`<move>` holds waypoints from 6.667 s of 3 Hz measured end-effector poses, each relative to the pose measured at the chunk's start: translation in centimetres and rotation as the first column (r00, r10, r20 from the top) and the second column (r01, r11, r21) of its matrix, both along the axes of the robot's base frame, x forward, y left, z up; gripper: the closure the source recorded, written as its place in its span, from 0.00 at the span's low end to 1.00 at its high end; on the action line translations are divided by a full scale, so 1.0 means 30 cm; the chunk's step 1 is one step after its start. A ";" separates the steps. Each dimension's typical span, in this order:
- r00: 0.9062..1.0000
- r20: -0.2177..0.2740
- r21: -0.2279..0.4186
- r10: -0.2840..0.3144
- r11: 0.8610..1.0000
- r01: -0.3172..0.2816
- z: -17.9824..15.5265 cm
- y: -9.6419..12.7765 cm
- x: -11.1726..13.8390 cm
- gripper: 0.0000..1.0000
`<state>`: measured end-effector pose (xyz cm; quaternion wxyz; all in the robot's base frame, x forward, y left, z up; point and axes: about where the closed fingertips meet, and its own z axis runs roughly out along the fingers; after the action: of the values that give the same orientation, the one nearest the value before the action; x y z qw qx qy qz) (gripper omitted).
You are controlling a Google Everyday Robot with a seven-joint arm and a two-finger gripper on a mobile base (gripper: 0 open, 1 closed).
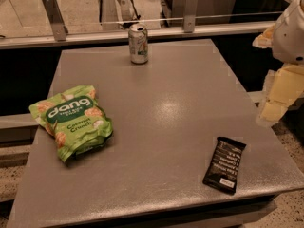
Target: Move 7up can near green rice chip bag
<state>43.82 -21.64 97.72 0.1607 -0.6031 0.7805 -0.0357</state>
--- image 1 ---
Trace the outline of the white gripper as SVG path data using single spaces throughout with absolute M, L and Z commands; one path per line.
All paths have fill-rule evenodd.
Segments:
M 293 0 L 271 25 L 256 37 L 255 48 L 271 48 L 273 56 L 283 62 L 264 81 L 263 98 L 258 107 L 260 122 L 278 122 L 304 92 L 304 0 Z

